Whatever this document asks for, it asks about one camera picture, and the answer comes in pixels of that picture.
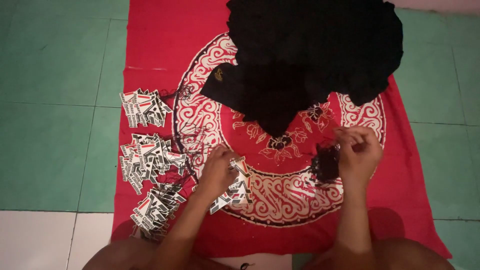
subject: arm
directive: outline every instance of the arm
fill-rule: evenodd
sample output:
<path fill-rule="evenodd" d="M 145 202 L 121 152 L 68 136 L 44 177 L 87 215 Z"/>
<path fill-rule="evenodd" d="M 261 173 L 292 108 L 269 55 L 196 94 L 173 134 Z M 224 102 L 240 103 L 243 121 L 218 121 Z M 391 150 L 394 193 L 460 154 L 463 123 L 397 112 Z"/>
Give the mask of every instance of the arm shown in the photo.
<path fill-rule="evenodd" d="M 366 188 L 382 157 L 382 147 L 370 128 L 340 128 L 335 134 L 340 143 L 344 199 L 334 245 L 334 269 L 373 270 L 377 265 L 368 225 Z"/>
<path fill-rule="evenodd" d="M 205 213 L 236 177 L 228 170 L 230 159 L 235 157 L 236 154 L 224 147 L 212 151 L 202 170 L 196 192 L 190 195 L 178 222 L 157 248 L 145 270 L 185 269 Z"/>

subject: white floor tile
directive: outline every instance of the white floor tile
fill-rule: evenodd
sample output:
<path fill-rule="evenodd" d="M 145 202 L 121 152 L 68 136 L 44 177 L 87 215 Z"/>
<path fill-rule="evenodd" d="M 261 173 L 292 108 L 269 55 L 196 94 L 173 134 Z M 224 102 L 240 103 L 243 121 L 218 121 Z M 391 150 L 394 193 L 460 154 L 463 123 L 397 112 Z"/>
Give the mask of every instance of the white floor tile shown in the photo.
<path fill-rule="evenodd" d="M 78 214 L 67 270 L 81 270 L 98 250 L 108 245 L 112 223 L 113 213 Z"/>
<path fill-rule="evenodd" d="M 0 268 L 65 270 L 75 215 L 0 211 Z"/>
<path fill-rule="evenodd" d="M 219 263 L 240 269 L 244 263 L 250 264 L 247 270 L 291 270 L 292 255 L 276 255 L 268 253 L 257 253 L 243 257 L 214 258 Z"/>

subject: black clothing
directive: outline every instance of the black clothing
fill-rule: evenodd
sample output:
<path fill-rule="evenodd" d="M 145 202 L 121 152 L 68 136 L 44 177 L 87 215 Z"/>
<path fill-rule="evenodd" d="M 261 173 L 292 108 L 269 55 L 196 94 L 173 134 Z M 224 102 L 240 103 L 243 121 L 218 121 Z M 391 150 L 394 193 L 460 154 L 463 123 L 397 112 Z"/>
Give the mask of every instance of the black clothing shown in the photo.
<path fill-rule="evenodd" d="M 201 94 L 273 137 L 332 91 L 357 106 L 372 101 L 400 65 L 402 23 L 389 2 L 230 0 L 227 7 L 238 65 L 216 67 Z"/>

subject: gold logo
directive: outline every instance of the gold logo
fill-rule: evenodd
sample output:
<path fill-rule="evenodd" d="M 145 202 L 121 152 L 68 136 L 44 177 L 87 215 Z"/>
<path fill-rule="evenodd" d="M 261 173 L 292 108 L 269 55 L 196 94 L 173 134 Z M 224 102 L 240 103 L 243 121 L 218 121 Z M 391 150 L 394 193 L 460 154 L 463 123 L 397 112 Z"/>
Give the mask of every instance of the gold logo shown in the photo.
<path fill-rule="evenodd" d="M 220 81 L 220 82 L 221 82 L 221 81 L 223 80 L 223 79 L 222 79 L 222 74 L 223 74 L 222 70 L 221 70 L 221 69 L 217 69 L 217 71 L 215 72 L 215 79 L 217 79 L 217 81 Z"/>

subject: pile of tags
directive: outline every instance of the pile of tags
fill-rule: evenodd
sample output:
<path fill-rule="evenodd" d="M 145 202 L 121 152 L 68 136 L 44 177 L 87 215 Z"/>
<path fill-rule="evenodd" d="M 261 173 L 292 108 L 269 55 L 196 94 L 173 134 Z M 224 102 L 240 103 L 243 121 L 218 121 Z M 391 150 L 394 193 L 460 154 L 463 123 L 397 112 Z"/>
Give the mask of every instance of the pile of tags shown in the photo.
<path fill-rule="evenodd" d="M 187 155 L 172 153 L 171 141 L 164 141 L 157 134 L 132 134 L 132 142 L 120 146 L 120 149 L 123 153 L 120 156 L 123 180 L 130 182 L 138 195 L 142 193 L 144 180 L 157 184 L 157 176 L 165 174 L 171 165 L 183 175 Z"/>
<path fill-rule="evenodd" d="M 237 170 L 239 172 L 235 182 L 228 187 L 222 196 L 218 197 L 210 206 L 210 214 L 213 214 L 220 210 L 225 205 L 236 204 L 251 204 L 252 202 L 252 190 L 251 190 L 251 175 L 248 172 L 247 163 L 245 163 L 245 157 L 241 157 L 237 160 L 230 162 L 228 169 Z"/>
<path fill-rule="evenodd" d="M 122 106 L 128 118 L 129 127 L 137 127 L 138 123 L 148 126 L 148 123 L 161 127 L 165 124 L 166 114 L 172 112 L 162 100 L 158 90 L 148 92 L 141 88 L 130 93 L 120 93 Z"/>
<path fill-rule="evenodd" d="M 168 228 L 168 219 L 174 219 L 175 212 L 180 203 L 186 199 L 178 194 L 181 190 L 179 184 L 159 183 L 158 188 L 147 192 L 147 197 L 138 203 L 130 217 L 135 222 L 133 237 L 159 240 L 165 236 Z"/>

